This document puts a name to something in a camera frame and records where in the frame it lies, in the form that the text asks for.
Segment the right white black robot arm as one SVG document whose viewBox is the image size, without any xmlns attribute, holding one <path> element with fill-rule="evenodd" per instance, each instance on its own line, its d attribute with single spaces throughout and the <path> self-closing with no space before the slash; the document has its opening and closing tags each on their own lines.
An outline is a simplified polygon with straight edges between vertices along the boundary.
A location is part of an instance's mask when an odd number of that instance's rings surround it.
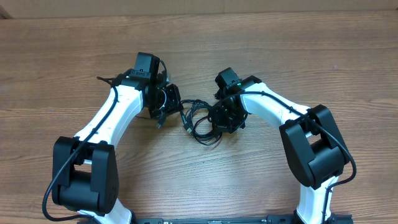
<svg viewBox="0 0 398 224">
<path fill-rule="evenodd" d="M 279 130 L 288 166 L 300 183 L 300 198 L 291 214 L 267 215 L 263 223 L 352 223 L 351 215 L 330 210 L 339 176 L 353 157 L 330 110 L 296 104 L 273 92 L 255 76 L 241 79 L 232 68 L 215 78 L 217 103 L 209 112 L 216 133 L 245 127 L 249 114 Z"/>
</svg>

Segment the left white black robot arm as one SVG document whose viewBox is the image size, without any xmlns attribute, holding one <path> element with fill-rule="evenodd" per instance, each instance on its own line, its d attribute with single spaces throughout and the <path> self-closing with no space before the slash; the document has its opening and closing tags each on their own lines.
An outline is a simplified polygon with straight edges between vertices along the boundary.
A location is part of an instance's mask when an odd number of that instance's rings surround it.
<svg viewBox="0 0 398 224">
<path fill-rule="evenodd" d="M 133 68 L 114 78 L 108 99 L 74 137 L 59 137 L 53 147 L 52 181 L 42 201 L 50 221 L 85 219 L 88 223 L 134 223 L 134 214 L 118 199 L 116 148 L 129 123 L 144 108 L 162 126 L 167 116 L 182 110 L 176 85 L 165 63 L 139 52 Z"/>
</svg>

